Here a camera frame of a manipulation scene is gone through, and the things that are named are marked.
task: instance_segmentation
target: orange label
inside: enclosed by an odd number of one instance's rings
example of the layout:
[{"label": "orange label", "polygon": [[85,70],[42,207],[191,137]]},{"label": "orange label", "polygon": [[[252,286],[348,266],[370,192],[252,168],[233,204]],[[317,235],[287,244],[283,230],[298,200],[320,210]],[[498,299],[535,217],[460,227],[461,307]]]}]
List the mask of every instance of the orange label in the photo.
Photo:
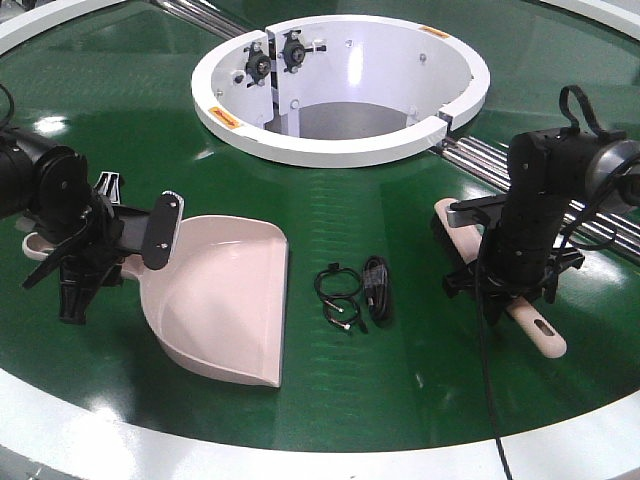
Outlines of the orange label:
[{"label": "orange label", "polygon": [[218,117],[222,121],[222,123],[224,123],[231,130],[240,126],[240,122],[233,115],[220,107],[210,108],[209,111],[216,117]]},{"label": "orange label", "polygon": [[426,25],[423,25],[422,27],[420,27],[420,30],[422,30],[423,32],[433,33],[434,35],[440,38],[449,38],[451,36],[448,33],[443,32],[442,30],[438,30],[437,28],[433,28],[433,27],[428,27]]}]

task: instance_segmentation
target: circular opening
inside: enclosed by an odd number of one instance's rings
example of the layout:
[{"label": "circular opening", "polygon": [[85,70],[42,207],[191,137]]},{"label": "circular opening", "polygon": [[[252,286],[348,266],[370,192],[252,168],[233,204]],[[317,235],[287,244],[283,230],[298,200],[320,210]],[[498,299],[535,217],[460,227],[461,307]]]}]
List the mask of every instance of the circular opening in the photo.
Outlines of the circular opening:
[{"label": "circular opening", "polygon": [[429,148],[480,110],[480,56],[431,27],[381,17],[290,20],[229,40],[193,72],[203,123],[261,158],[357,167]]}]

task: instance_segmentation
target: green surface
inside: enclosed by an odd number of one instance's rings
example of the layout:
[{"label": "green surface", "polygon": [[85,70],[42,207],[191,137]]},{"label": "green surface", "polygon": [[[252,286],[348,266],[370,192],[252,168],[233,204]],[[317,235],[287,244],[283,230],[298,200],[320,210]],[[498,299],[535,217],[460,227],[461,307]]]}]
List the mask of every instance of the green surface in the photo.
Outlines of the green surface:
[{"label": "green surface", "polygon": [[[229,5],[248,26],[336,11],[318,3]],[[517,1],[340,5],[340,13],[434,25],[483,55],[492,89],[464,133],[499,143],[564,125],[556,113],[559,88],[579,82],[603,123],[640,138],[640,47],[620,35]],[[441,276],[452,266],[429,221],[438,199],[490,190],[430,153],[374,168],[312,170],[235,150],[201,126],[190,96],[193,67],[218,43],[150,5],[128,3],[13,50],[0,60],[0,80],[16,97],[16,125],[64,117],[64,130],[50,135],[87,155],[92,178],[121,172],[126,203],[150,207],[170,188],[186,198],[186,216],[259,218],[285,232],[282,388],[225,384],[173,364],[145,322],[133,282],[102,290],[87,326],[60,324],[55,278],[30,292],[19,287],[34,265],[20,253],[22,234],[12,219],[0,223],[0,366],[107,416],[224,443],[379,451],[488,438],[474,306],[465,295],[449,300],[442,292]],[[345,335],[324,321],[313,277],[332,261],[359,268],[370,254],[389,260],[394,322]],[[512,322],[492,331],[504,433],[570,418],[638,389],[639,287],[638,268],[609,254],[589,254],[582,270],[563,276],[557,303],[538,304],[569,342],[560,360],[544,359]]]}]

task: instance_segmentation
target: dustpan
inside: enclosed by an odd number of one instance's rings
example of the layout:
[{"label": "dustpan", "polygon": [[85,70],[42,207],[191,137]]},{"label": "dustpan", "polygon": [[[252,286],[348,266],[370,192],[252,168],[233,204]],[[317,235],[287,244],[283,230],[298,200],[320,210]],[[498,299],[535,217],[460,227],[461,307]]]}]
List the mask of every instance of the dustpan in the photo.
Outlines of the dustpan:
[{"label": "dustpan", "polygon": [[[31,234],[23,250],[42,260],[46,244]],[[123,276],[140,283],[147,322],[178,365],[225,382],[279,387],[287,252],[271,223],[198,216],[181,222],[166,267],[149,270],[131,255]]]}]

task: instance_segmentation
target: metal rail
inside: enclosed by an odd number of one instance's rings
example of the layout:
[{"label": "metal rail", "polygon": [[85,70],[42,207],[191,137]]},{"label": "metal rail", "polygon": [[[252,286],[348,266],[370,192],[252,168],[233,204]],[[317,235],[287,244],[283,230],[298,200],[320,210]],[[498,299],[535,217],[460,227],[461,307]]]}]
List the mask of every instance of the metal rail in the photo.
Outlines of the metal rail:
[{"label": "metal rail", "polygon": [[229,20],[206,0],[151,0],[167,12],[191,22],[224,40],[235,38],[249,29]]},{"label": "metal rail", "polygon": [[[474,137],[447,140],[440,155],[502,191],[509,189],[506,152],[482,140]],[[584,204],[572,201],[565,215],[565,223],[574,220],[583,208]],[[617,232],[611,250],[640,265],[640,225],[616,214],[598,213],[597,219],[597,223],[585,223],[578,231],[596,242],[606,241]]]}]

